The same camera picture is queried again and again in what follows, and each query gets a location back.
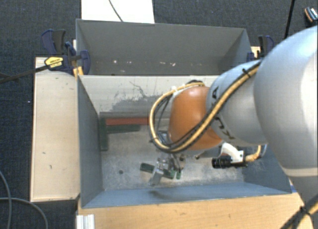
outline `gray carpet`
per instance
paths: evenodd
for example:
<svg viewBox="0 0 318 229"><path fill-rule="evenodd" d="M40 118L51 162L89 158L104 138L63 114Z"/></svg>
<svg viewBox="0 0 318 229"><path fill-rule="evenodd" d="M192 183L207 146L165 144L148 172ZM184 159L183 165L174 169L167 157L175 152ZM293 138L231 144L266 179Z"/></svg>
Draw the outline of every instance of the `gray carpet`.
<svg viewBox="0 0 318 229"><path fill-rule="evenodd" d="M197 24L247 29L251 45L258 35L280 42L285 32L291 0L153 0L157 23ZM317 7L317 0L296 0L290 34L306 28L303 9ZM66 40L75 38L75 19L80 0L0 0L0 72L8 75L33 67L36 55L45 54L40 35L46 29L67 30ZM13 197L28 199L32 140L32 76L19 83L0 84L0 170ZM0 197L6 191L0 183ZM75 226L75 202L40 205L49 228ZM6 228L7 202L0 203L0 229ZM13 205L12 228L44 228L31 207Z"/></svg>

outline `wooden table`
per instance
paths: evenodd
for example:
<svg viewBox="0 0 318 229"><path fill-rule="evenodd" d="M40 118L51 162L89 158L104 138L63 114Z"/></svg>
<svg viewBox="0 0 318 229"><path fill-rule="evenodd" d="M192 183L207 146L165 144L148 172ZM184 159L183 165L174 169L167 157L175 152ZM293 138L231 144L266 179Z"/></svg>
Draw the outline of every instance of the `wooden table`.
<svg viewBox="0 0 318 229"><path fill-rule="evenodd" d="M279 229L303 205L297 193L159 205L81 209L96 229ZM312 229L307 223L304 229Z"/></svg>

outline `orange cylinder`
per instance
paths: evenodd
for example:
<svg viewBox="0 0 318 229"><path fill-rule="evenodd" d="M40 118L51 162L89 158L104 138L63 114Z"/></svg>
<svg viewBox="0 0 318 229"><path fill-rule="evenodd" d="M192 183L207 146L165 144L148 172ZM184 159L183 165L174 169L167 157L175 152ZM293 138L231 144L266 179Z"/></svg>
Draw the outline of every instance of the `orange cylinder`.
<svg viewBox="0 0 318 229"><path fill-rule="evenodd" d="M168 134L173 142L178 141L198 124L206 114L208 87L195 86L181 92L171 106ZM212 128L189 148L189 150L206 150L218 145L222 139Z"/></svg>

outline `gray bin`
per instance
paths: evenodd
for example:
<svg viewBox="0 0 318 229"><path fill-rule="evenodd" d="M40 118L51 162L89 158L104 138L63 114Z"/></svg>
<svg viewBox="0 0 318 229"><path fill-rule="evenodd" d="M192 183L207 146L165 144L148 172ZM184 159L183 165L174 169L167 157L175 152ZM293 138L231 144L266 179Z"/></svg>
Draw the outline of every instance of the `gray bin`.
<svg viewBox="0 0 318 229"><path fill-rule="evenodd" d="M155 164L160 153L149 142L147 126L105 136L105 119L147 117L171 86L193 78L210 85L246 62L250 45L244 29L77 20L77 49L91 56L90 75L78 78L83 208L291 193L270 149L247 168L213 169L214 148L199 160L187 158L180 180L150 187L151 175L139 166ZM163 124L168 116L169 107Z"/></svg>

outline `white paper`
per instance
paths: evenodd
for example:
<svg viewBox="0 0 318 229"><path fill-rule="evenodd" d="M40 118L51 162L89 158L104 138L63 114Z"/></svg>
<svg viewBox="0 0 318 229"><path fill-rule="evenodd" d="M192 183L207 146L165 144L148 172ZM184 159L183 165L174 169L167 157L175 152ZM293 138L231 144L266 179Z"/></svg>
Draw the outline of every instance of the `white paper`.
<svg viewBox="0 0 318 229"><path fill-rule="evenodd" d="M154 23L152 0L111 0L123 21ZM120 21L108 0L81 0L85 20Z"/></svg>

